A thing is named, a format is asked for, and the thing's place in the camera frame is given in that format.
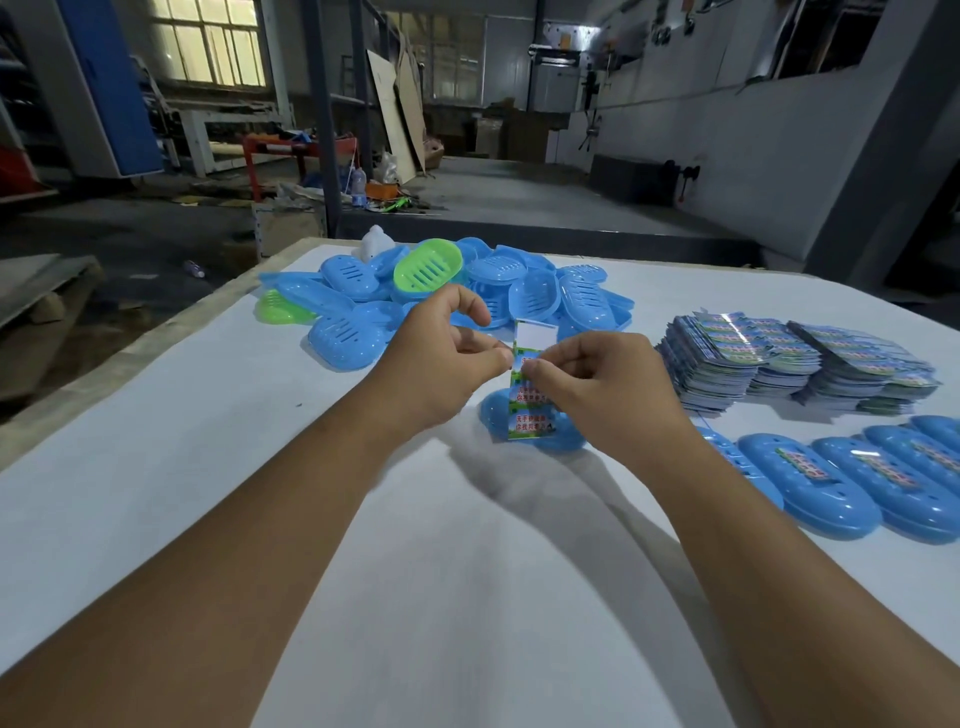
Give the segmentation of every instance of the sticker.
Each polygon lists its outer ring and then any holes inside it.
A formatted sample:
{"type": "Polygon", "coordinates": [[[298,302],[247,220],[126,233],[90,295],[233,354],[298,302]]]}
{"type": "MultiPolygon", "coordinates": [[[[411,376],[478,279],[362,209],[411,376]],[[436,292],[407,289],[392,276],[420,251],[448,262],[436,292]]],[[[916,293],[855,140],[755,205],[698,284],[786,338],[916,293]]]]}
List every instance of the sticker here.
{"type": "Polygon", "coordinates": [[[888,463],[883,455],[881,455],[879,452],[864,452],[863,450],[854,450],[851,452],[851,455],[861,463],[869,465],[875,471],[883,475],[883,477],[885,477],[887,480],[895,485],[899,485],[901,488],[920,487],[920,484],[916,480],[888,463]]]}
{"type": "Polygon", "coordinates": [[[810,461],[810,458],[808,458],[802,452],[794,452],[793,450],[786,450],[783,448],[777,448],[775,452],[777,455],[790,463],[790,465],[800,471],[808,480],[822,483],[838,482],[836,478],[831,477],[830,474],[827,473],[823,468],[819,468],[818,466],[814,465],[810,461]]]}
{"type": "Polygon", "coordinates": [[[923,453],[934,462],[945,467],[947,470],[953,471],[954,473],[960,473],[960,463],[958,463],[949,455],[944,454],[939,450],[932,448],[927,443],[915,442],[915,443],[911,443],[911,445],[913,445],[914,450],[916,450],[917,452],[923,453]]]}

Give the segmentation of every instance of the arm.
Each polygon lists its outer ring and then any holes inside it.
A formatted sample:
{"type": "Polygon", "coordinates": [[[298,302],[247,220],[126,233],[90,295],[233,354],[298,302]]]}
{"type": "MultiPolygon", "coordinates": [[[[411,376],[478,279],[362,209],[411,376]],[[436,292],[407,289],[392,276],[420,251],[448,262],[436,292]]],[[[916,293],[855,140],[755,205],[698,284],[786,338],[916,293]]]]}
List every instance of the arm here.
{"type": "Polygon", "coordinates": [[[524,372],[650,489],[776,725],[960,724],[960,668],[700,436],[645,337],[581,334],[524,372]]]}
{"type": "Polygon", "coordinates": [[[460,286],[418,305],[360,384],[0,678],[0,724],[249,725],[387,458],[513,362],[455,309],[490,321],[460,286]]]}

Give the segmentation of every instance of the green soap dish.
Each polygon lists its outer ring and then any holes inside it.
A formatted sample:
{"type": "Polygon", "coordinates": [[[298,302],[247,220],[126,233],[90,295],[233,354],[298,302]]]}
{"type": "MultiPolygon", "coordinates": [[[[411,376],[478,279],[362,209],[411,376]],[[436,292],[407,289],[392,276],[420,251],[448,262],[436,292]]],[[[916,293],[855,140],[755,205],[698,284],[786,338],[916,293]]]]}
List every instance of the green soap dish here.
{"type": "Polygon", "coordinates": [[[260,297],[253,313],[264,324],[312,324],[317,318],[312,311],[287,301],[275,288],[260,297]]]}
{"type": "Polygon", "coordinates": [[[464,267],[464,255],[456,243],[432,237],[398,261],[394,286],[402,293],[433,293],[464,267]]]}

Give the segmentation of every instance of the window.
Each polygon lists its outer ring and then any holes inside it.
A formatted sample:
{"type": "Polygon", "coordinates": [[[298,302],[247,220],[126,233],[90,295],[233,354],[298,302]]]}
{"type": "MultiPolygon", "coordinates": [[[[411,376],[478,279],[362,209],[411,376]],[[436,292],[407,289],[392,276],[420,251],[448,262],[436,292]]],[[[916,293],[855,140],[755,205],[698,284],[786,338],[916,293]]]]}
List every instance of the window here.
{"type": "Polygon", "coordinates": [[[253,0],[150,0],[167,77],[266,86],[253,0]]]}
{"type": "Polygon", "coordinates": [[[414,55],[424,63],[424,97],[460,104],[480,103],[482,16],[419,12],[387,14],[410,38],[414,55]]]}
{"type": "Polygon", "coordinates": [[[860,63],[886,0],[799,0],[780,58],[778,78],[848,68],[860,63]]]}

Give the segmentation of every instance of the blue soap dish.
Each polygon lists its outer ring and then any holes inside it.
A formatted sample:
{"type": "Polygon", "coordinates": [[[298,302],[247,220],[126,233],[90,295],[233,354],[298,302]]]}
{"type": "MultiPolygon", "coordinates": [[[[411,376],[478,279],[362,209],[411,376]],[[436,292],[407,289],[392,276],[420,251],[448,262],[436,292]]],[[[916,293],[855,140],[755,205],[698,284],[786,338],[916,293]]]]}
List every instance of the blue soap dish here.
{"type": "Polygon", "coordinates": [[[393,280],[396,264],[408,254],[410,249],[407,246],[396,245],[375,255],[367,265],[373,268],[373,274],[379,280],[393,280]]]}
{"type": "Polygon", "coordinates": [[[783,496],[780,494],[780,491],[777,490],[774,484],[770,482],[770,479],[764,475],[756,465],[750,462],[747,456],[740,451],[740,448],[715,430],[707,429],[706,427],[697,427],[697,429],[700,431],[700,434],[704,436],[704,440],[713,445],[721,455],[727,458],[727,462],[737,468],[743,476],[747,478],[757,490],[767,496],[774,505],[781,511],[783,510],[783,496]]]}
{"type": "Polygon", "coordinates": [[[345,372],[370,366],[387,347],[385,328],[359,323],[351,314],[321,316],[306,335],[314,352],[345,372]]]}
{"type": "Polygon", "coordinates": [[[613,310],[596,283],[578,276],[564,276],[560,279],[560,293],[566,315],[577,328],[616,329],[613,310]]]}
{"type": "Polygon", "coordinates": [[[560,307],[560,282],[551,271],[529,270],[510,286],[507,304],[515,319],[546,321],[560,307]]]}
{"type": "Polygon", "coordinates": [[[369,301],[380,287],[373,268],[352,255],[329,257],[320,266],[320,272],[331,288],[350,296],[354,301],[369,301]]]}
{"type": "Polygon", "coordinates": [[[471,279],[488,285],[506,285],[527,275],[527,266],[515,257],[494,253],[467,266],[471,279]]]}
{"type": "Polygon", "coordinates": [[[849,437],[811,447],[863,488],[892,528],[932,544],[960,536],[960,498],[883,449],[849,437]]]}
{"type": "Polygon", "coordinates": [[[507,286],[474,283],[473,290],[490,312],[490,325],[485,329],[500,328],[511,322],[510,289],[507,286]]]}
{"type": "Polygon", "coordinates": [[[621,308],[618,305],[612,305],[610,309],[613,312],[613,320],[616,322],[614,331],[622,331],[634,322],[634,317],[630,315],[628,309],[621,308]]]}
{"type": "Polygon", "coordinates": [[[274,287],[290,303],[313,311],[319,316],[343,315],[353,309],[353,301],[319,280],[302,276],[284,276],[274,287]]]}
{"type": "Polygon", "coordinates": [[[370,301],[358,303],[350,316],[358,325],[382,328],[390,341],[403,323],[406,312],[402,305],[393,301],[370,301]]]}
{"type": "Polygon", "coordinates": [[[910,426],[960,454],[960,420],[942,415],[917,415],[910,418],[910,426]]]}
{"type": "Polygon", "coordinates": [[[261,273],[257,276],[260,280],[260,285],[264,288],[276,288],[276,284],[281,280],[313,280],[317,283],[326,283],[324,274],[320,273],[308,273],[304,271],[280,271],[277,273],[261,273]]]}
{"type": "Polygon", "coordinates": [[[602,283],[607,279],[607,271],[599,265],[591,265],[590,263],[565,265],[563,268],[557,269],[557,278],[563,278],[564,276],[579,276],[591,283],[602,283]]]}
{"type": "Polygon", "coordinates": [[[621,296],[618,293],[613,293],[604,288],[600,289],[600,292],[603,293],[604,298],[607,299],[607,303],[610,305],[615,305],[620,308],[626,308],[628,311],[634,310],[634,300],[628,299],[626,296],[621,296]]]}
{"type": "MultiPolygon", "coordinates": [[[[489,393],[480,402],[478,408],[480,422],[484,424],[487,431],[497,440],[507,440],[508,421],[510,418],[510,390],[498,389],[489,393]]],[[[574,426],[563,412],[557,412],[554,419],[554,426],[557,428],[549,437],[535,437],[523,440],[511,440],[509,442],[522,443],[524,445],[533,445],[540,449],[570,451],[582,448],[587,439],[580,434],[580,431],[574,426]]]]}
{"type": "Polygon", "coordinates": [[[524,251],[520,248],[511,248],[509,245],[496,246],[496,248],[493,249],[493,254],[515,257],[531,270],[544,270],[550,271],[551,273],[557,270],[557,266],[547,260],[545,255],[541,255],[539,253],[530,253],[530,251],[524,251]]]}
{"type": "Polygon", "coordinates": [[[919,430],[895,425],[874,425],[863,435],[915,471],[940,483],[960,497],[960,456],[919,430]]]}
{"type": "Polygon", "coordinates": [[[464,267],[470,265],[477,258],[487,257],[493,252],[491,247],[478,237],[462,237],[455,245],[464,257],[464,267]]]}
{"type": "Polygon", "coordinates": [[[806,445],[789,437],[745,435],[740,451],[783,496],[783,510],[838,539],[859,539],[882,520],[879,506],[859,485],[806,445]]]}

